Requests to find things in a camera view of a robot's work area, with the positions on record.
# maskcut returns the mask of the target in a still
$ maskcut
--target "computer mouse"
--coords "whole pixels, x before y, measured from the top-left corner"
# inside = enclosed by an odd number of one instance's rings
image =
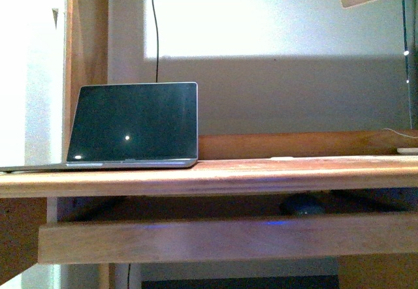
[[[317,215],[325,214],[325,206],[312,194],[298,193],[287,197],[280,211],[285,215]]]

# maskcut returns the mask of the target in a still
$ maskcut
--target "black laptop screen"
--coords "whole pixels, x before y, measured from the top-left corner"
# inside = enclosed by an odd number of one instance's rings
[[[68,162],[197,158],[197,84],[83,87]]]

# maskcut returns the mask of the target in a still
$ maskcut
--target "wooden beam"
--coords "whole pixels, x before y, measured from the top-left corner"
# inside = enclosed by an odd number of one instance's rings
[[[418,254],[342,256],[338,259],[341,289],[418,288]]]
[[[418,215],[53,224],[42,264],[209,262],[418,252]]]
[[[418,157],[209,160],[179,170],[0,175],[0,196],[176,196],[416,187]]]
[[[108,0],[67,0],[63,159],[83,85],[107,84]]]
[[[99,264],[99,289],[116,289],[115,264]]]
[[[402,130],[417,137],[416,130]],[[418,139],[389,130],[241,134],[199,137],[199,158],[265,159],[270,157],[326,157],[390,155],[399,147],[418,147]]]
[[[37,263],[46,199],[0,199],[0,284]]]

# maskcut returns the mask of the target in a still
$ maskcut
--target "cable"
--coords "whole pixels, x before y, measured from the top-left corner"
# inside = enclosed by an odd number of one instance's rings
[[[394,132],[395,134],[398,134],[399,136],[402,136],[402,137],[405,137],[405,138],[418,139],[418,136],[410,136],[409,134],[402,134],[401,132],[398,132],[398,131],[390,129],[390,128],[383,128],[382,130],[389,130],[389,131]]]
[[[159,35],[158,35],[158,24],[157,24],[157,15],[155,13],[155,5],[154,0],[151,0],[152,3],[152,12],[154,14],[154,22],[155,22],[155,32],[157,33],[157,66],[155,69],[155,82],[158,82],[158,65],[159,65]]]
[[[402,23],[404,24],[404,51],[408,50],[408,39],[407,39],[407,30],[406,30],[406,7],[405,0],[402,0]],[[408,55],[405,55],[405,73],[408,84],[408,109],[410,112],[410,128],[413,128],[412,120],[412,105],[411,105],[411,85],[410,85],[410,63],[408,60]]]
[[[128,265],[128,279],[127,279],[127,288],[129,289],[129,279],[131,276],[131,263]]]

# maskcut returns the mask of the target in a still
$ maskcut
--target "open laptop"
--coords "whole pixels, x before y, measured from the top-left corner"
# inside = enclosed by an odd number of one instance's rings
[[[67,161],[0,172],[187,168],[197,162],[197,84],[82,87]]]

